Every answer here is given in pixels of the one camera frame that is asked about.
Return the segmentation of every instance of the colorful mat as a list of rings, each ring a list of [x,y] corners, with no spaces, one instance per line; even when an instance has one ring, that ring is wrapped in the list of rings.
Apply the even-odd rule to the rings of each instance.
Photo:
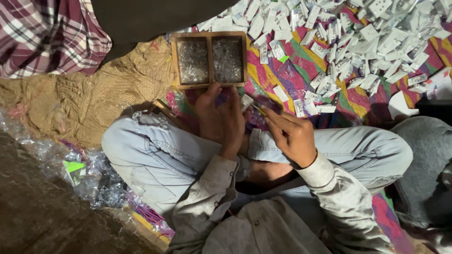
[[[354,23],[361,22],[366,25],[365,20],[357,20],[354,17],[356,11],[356,9],[342,6],[334,13],[345,12]],[[443,27],[447,31],[452,32],[452,24],[443,24]],[[319,71],[325,71],[327,67],[325,60],[320,59],[309,50],[314,42],[307,46],[300,46],[299,43],[307,31],[304,27],[297,28],[292,33],[293,39],[289,43],[280,41],[286,55],[289,56],[289,60],[285,63],[281,63],[275,58],[270,58],[267,65],[260,64],[259,51],[256,48],[249,47],[251,41],[248,38],[249,79],[246,82],[246,86],[239,89],[239,92],[246,93],[260,103],[271,100],[274,104],[270,104],[270,106],[275,109],[281,108],[286,112],[294,113],[293,100],[302,97],[305,90],[313,91],[309,85],[310,80],[313,80]],[[272,34],[267,36],[267,43],[272,40],[271,38],[273,38]],[[323,48],[327,48],[324,40],[314,39],[314,41]],[[416,73],[409,74],[408,77],[406,76],[394,84],[388,84],[383,77],[380,77],[381,85],[377,93],[370,98],[359,87],[350,90],[346,89],[348,80],[357,76],[358,72],[355,69],[349,79],[344,82],[337,82],[342,91],[339,95],[336,113],[322,114],[309,117],[309,119],[317,128],[351,127],[357,125],[378,126],[391,120],[387,106],[391,96],[398,91],[404,92],[408,107],[414,108],[421,96],[418,93],[408,91],[407,79],[423,73],[431,75],[444,66],[452,66],[451,41],[452,36],[444,40],[431,38],[426,49],[426,53],[430,57]],[[272,90],[275,85],[280,85],[287,91],[290,95],[289,101],[283,103],[279,100]],[[194,103],[203,92],[202,90],[170,91],[162,100],[196,132],[198,130],[198,122],[193,110]],[[331,102],[331,99],[325,98],[324,103]],[[390,200],[385,198],[382,193],[373,197],[376,221],[399,253],[412,253],[413,248],[409,244],[404,231],[400,228],[397,217],[387,201]]]

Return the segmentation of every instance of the person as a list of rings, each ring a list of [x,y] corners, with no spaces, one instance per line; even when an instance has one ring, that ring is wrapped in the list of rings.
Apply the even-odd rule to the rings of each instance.
[[[102,139],[113,168],[175,230],[170,253],[391,253],[372,194],[410,165],[402,138],[366,126],[313,130],[269,108],[269,131],[244,135],[236,89],[215,108],[221,90],[216,82],[196,101],[200,136],[137,112]],[[243,183],[267,189],[238,192]]]
[[[138,42],[203,22],[234,4],[236,0],[1,1],[0,76],[93,74]]]
[[[452,253],[452,127],[418,116],[391,131],[410,145],[414,155],[404,177],[395,183],[396,215],[414,238],[426,240],[440,254]]]

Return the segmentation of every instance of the white paper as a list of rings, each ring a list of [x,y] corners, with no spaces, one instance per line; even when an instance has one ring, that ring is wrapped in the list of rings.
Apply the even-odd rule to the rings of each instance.
[[[410,117],[419,114],[419,109],[408,108],[402,91],[392,96],[391,100],[389,100],[388,109],[389,113],[391,113],[392,120],[395,120],[395,117],[398,115]]]

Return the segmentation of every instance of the transparent plastic pieces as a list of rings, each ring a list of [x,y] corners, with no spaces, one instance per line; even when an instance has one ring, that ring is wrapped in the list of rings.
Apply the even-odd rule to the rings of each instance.
[[[207,42],[205,40],[180,41],[177,46],[181,83],[207,84],[209,82]]]
[[[241,45],[238,40],[212,41],[214,79],[220,83],[242,81]]]
[[[127,103],[118,105],[129,112],[133,112]],[[137,213],[153,214],[155,220],[145,219],[153,225],[153,230],[160,231],[171,238],[172,229],[163,218],[152,208],[141,202],[122,178],[111,167],[105,153],[101,149],[84,150],[66,140],[54,142],[40,140],[32,137],[27,129],[13,119],[8,112],[0,108],[0,130],[10,134],[29,154],[40,163],[44,176],[47,178],[59,177],[72,185],[72,193],[90,203],[92,209],[103,207],[116,208],[109,210],[124,226],[135,224],[131,209]],[[72,178],[76,172],[76,181]]]

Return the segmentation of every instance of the pile of switch plates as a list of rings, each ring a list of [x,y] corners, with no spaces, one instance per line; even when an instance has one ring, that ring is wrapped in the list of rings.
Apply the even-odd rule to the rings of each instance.
[[[260,62],[269,57],[285,61],[279,40],[286,43],[292,32],[304,26],[309,31],[300,45],[309,45],[314,36],[323,39],[328,49],[314,42],[310,50],[328,62],[327,72],[321,72],[311,86],[321,97],[340,91],[336,80],[344,81],[359,69],[359,76],[350,80],[347,89],[360,86],[373,96],[380,84],[378,75],[394,83],[408,73],[414,73],[427,60],[424,51],[432,37],[444,39],[451,33],[441,27],[441,18],[452,21],[452,0],[346,0],[358,8],[358,19],[368,25],[353,24],[346,13],[330,12],[345,0],[240,0],[217,17],[197,25],[199,31],[244,31],[259,49]],[[273,41],[267,35],[274,31]],[[424,76],[410,79],[410,90],[425,92]]]

